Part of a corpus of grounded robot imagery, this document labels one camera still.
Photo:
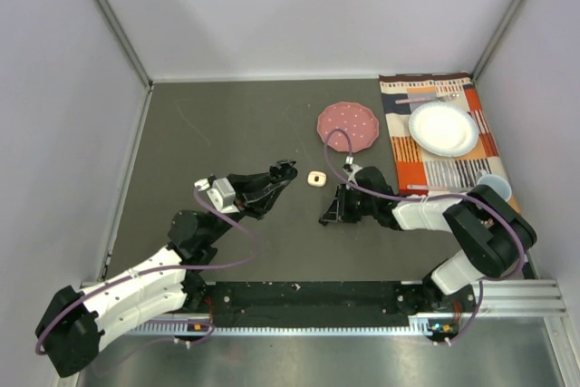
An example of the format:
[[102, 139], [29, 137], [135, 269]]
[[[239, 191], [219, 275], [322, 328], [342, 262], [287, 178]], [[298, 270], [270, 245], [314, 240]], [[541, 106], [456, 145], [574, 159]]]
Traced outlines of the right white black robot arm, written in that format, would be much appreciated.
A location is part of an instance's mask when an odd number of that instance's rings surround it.
[[337, 187], [331, 206], [319, 218], [321, 225], [354, 224], [370, 216], [395, 231], [442, 231], [459, 243], [460, 251], [430, 271], [418, 292], [399, 294], [411, 314], [426, 307], [444, 310], [471, 283], [503, 276], [537, 241], [531, 225], [486, 185], [461, 198], [394, 200], [392, 187], [377, 168], [346, 164], [343, 170], [348, 181]]

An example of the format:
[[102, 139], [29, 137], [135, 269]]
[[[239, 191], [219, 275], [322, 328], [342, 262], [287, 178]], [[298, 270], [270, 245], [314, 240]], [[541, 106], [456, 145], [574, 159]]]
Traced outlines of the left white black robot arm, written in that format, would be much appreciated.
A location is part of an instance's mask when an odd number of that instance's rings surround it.
[[172, 218], [169, 241], [136, 266], [83, 289], [55, 293], [36, 326], [34, 351], [69, 377], [90, 365], [109, 344], [153, 318], [205, 302], [201, 273], [217, 270], [215, 243], [244, 218], [259, 220], [298, 174], [291, 160], [252, 175], [210, 176], [193, 186], [200, 211]]

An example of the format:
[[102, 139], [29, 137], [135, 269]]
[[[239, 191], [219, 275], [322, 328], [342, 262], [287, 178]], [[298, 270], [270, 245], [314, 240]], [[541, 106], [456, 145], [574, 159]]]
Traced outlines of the black earbud charging case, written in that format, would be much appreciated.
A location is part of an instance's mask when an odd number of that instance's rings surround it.
[[268, 177], [271, 183], [282, 183], [295, 179], [298, 170], [295, 160], [279, 160], [269, 167]]

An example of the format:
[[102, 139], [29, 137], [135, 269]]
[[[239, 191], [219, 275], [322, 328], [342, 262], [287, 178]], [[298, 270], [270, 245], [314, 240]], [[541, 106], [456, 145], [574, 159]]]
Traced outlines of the cream earbud charging case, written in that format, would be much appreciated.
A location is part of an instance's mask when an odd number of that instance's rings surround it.
[[310, 171], [307, 176], [307, 183], [309, 186], [322, 188], [325, 186], [327, 181], [327, 176], [322, 171]]

